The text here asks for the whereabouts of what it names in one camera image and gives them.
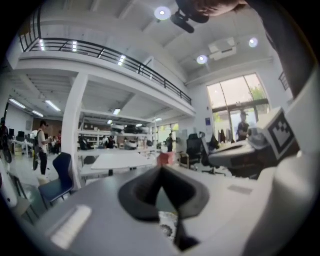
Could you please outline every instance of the white robot part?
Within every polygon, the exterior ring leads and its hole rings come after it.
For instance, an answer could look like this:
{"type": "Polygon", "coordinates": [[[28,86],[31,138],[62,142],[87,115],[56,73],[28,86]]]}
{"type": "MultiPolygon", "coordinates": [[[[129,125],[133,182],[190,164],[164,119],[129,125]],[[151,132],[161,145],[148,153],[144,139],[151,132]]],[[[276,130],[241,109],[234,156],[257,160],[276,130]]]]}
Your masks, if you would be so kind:
{"type": "Polygon", "coordinates": [[[4,164],[0,159],[0,176],[1,176],[1,183],[0,183],[0,192],[4,200],[6,201],[9,208],[14,208],[18,204],[18,198],[14,187],[12,185],[12,181],[5,171],[4,164]]]}

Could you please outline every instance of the person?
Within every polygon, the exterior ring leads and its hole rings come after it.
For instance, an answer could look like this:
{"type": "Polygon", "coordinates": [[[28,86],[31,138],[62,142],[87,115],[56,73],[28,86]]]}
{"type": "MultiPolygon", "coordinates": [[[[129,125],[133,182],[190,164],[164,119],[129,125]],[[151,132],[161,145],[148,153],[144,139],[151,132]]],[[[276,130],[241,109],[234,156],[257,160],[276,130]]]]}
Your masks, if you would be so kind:
{"type": "Polygon", "coordinates": [[[59,154],[60,150],[61,150],[61,135],[62,135],[62,131],[60,130],[58,133],[58,140],[57,140],[57,144],[56,144],[56,153],[59,154]]]}
{"type": "Polygon", "coordinates": [[[6,161],[6,156],[4,153],[5,147],[8,145],[8,136],[9,136],[9,130],[6,127],[6,119],[1,118],[1,123],[0,123],[0,157],[3,163],[3,167],[5,168],[6,172],[10,171],[10,165],[6,161]]]}
{"type": "Polygon", "coordinates": [[[113,136],[109,138],[109,142],[106,144],[107,149],[113,149],[115,147],[115,141],[113,136]]]}
{"type": "Polygon", "coordinates": [[[47,163],[48,163],[48,156],[47,156],[48,141],[46,140],[46,137],[45,137],[45,131],[47,127],[48,127],[47,122],[42,120],[40,122],[40,128],[37,134],[37,140],[39,145],[39,158],[41,160],[40,168],[41,168],[42,175],[46,175],[47,163]]]}
{"type": "Polygon", "coordinates": [[[264,25],[267,38],[277,52],[283,72],[296,98],[317,64],[315,55],[307,47],[302,31],[280,5],[267,0],[190,0],[193,7],[204,16],[220,16],[238,12],[246,6],[254,9],[264,25]]]}
{"type": "Polygon", "coordinates": [[[245,141],[249,135],[249,124],[247,124],[247,114],[241,111],[241,122],[238,125],[238,140],[237,142],[245,141]]]}
{"type": "Polygon", "coordinates": [[[170,133],[169,138],[166,140],[166,146],[168,147],[168,152],[172,152],[174,148],[174,139],[172,138],[172,133],[170,133]]]}

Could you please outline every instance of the white table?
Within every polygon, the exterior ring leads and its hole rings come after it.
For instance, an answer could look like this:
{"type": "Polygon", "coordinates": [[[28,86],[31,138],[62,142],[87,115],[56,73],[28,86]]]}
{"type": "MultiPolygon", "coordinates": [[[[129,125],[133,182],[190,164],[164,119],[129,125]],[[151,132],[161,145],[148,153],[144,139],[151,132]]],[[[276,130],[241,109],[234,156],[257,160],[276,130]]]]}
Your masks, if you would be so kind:
{"type": "Polygon", "coordinates": [[[160,153],[160,149],[149,147],[147,149],[125,150],[125,149],[92,149],[92,150],[80,150],[78,152],[79,157],[98,157],[104,154],[135,154],[135,153],[160,153]]]}
{"type": "Polygon", "coordinates": [[[138,152],[106,153],[101,154],[91,168],[84,167],[81,170],[80,175],[84,178],[95,175],[112,176],[114,171],[117,171],[117,173],[124,173],[133,169],[151,167],[154,165],[154,160],[148,159],[138,152]]]}

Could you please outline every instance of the black railing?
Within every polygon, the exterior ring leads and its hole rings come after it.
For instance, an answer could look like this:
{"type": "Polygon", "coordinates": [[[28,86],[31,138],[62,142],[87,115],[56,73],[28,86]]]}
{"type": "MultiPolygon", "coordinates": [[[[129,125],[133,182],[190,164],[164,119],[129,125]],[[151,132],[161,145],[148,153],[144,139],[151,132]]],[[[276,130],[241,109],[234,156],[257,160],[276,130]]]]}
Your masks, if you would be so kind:
{"type": "Polygon", "coordinates": [[[281,84],[283,85],[285,91],[290,88],[285,73],[282,72],[282,74],[279,77],[279,80],[281,81],[281,84]]]}
{"type": "Polygon", "coordinates": [[[148,66],[141,62],[122,54],[116,50],[80,40],[61,39],[61,38],[42,38],[34,44],[30,52],[36,51],[56,51],[56,52],[68,52],[75,54],[82,54],[94,58],[98,58],[107,62],[111,62],[120,65],[128,70],[131,70],[143,77],[150,79],[163,88],[178,95],[181,99],[192,104],[192,100],[183,91],[173,85],[170,81],[165,79],[162,75],[158,74],[148,66]]]}
{"type": "Polygon", "coordinates": [[[21,26],[18,35],[23,52],[27,52],[41,38],[41,6],[26,19],[21,26]]]}

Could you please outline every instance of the office chair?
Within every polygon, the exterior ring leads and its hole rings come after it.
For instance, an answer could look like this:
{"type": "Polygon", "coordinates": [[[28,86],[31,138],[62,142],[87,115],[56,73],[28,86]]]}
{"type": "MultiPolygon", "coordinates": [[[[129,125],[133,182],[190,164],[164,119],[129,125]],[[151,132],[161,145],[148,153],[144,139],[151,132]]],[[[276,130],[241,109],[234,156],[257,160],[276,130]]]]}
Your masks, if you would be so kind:
{"type": "Polygon", "coordinates": [[[200,140],[201,140],[201,143],[203,146],[201,163],[205,167],[207,167],[207,166],[212,167],[212,170],[203,170],[202,173],[211,174],[211,175],[219,174],[219,175],[227,176],[225,173],[215,171],[214,167],[216,167],[216,166],[213,166],[209,163],[209,148],[208,148],[208,144],[206,142],[206,134],[204,134],[203,132],[200,132],[199,136],[200,136],[200,140]]]}
{"type": "Polygon", "coordinates": [[[201,162],[202,141],[197,134],[191,134],[186,144],[186,153],[180,153],[180,166],[190,169],[201,162]]]}

